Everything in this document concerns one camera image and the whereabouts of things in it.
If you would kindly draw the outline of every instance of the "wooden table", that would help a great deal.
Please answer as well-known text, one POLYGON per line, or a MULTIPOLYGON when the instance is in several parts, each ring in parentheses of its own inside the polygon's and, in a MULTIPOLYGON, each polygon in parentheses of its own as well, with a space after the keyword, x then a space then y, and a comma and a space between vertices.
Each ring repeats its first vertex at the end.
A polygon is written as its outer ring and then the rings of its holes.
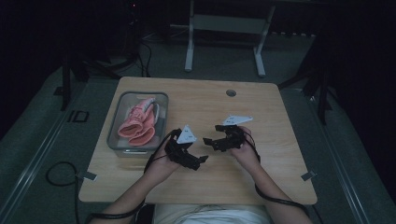
POLYGON ((123 77, 116 89, 88 171, 96 181, 84 180, 83 202, 113 202, 142 174, 147 159, 119 158, 106 144, 120 95, 126 91, 163 91, 169 96, 166 132, 190 125, 198 140, 190 154, 208 160, 197 171, 179 168, 147 197, 147 203, 262 204, 254 183, 229 152, 214 151, 203 137, 219 139, 215 131, 229 115, 252 116, 243 124, 252 131, 262 166, 296 202, 313 204, 317 196, 307 173, 279 90, 274 84, 171 78, 123 77), (230 97, 227 90, 234 90, 230 97))

